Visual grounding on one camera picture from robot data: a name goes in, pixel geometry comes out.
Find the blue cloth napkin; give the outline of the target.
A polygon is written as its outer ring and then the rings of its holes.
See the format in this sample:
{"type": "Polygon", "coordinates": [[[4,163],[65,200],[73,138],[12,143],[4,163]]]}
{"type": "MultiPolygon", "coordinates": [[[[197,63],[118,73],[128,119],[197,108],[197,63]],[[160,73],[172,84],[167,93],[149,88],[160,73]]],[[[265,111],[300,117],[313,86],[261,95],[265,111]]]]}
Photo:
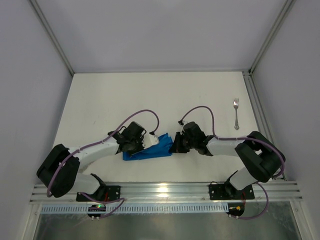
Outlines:
{"type": "Polygon", "coordinates": [[[129,155],[127,152],[122,153],[123,161],[138,161],[147,160],[153,158],[170,157],[172,153],[170,148],[173,145],[172,137],[168,134],[162,134],[158,137],[159,143],[151,146],[150,148],[144,149],[133,155],[129,155]]]}

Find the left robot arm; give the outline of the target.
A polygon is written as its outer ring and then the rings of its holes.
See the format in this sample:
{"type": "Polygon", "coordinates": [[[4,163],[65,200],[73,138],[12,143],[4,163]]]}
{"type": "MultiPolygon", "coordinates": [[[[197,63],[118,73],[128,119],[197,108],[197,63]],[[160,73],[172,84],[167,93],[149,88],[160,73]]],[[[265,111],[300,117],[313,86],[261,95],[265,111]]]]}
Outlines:
{"type": "Polygon", "coordinates": [[[85,167],[107,156],[122,152],[135,154],[144,149],[147,131],[141,125],[133,121],[120,129],[109,132],[106,140],[78,149],[63,144],[54,146],[36,172],[47,187],[47,196],[60,198],[69,192],[77,192],[103,201],[108,191],[106,184],[95,173],[84,174],[85,167]]]}

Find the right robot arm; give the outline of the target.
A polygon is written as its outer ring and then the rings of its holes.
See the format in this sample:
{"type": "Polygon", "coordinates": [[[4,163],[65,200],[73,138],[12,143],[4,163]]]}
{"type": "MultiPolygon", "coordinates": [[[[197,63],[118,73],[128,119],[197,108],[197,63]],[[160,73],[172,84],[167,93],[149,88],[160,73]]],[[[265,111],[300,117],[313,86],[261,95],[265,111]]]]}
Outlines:
{"type": "Polygon", "coordinates": [[[219,199],[236,200],[243,190],[255,183],[266,183],[284,171],[285,156],[260,132],[252,131],[243,137],[206,135],[194,121],[182,125],[175,134],[171,153],[186,154],[196,150],[203,156],[239,157],[244,167],[233,173],[213,193],[219,199]]]}

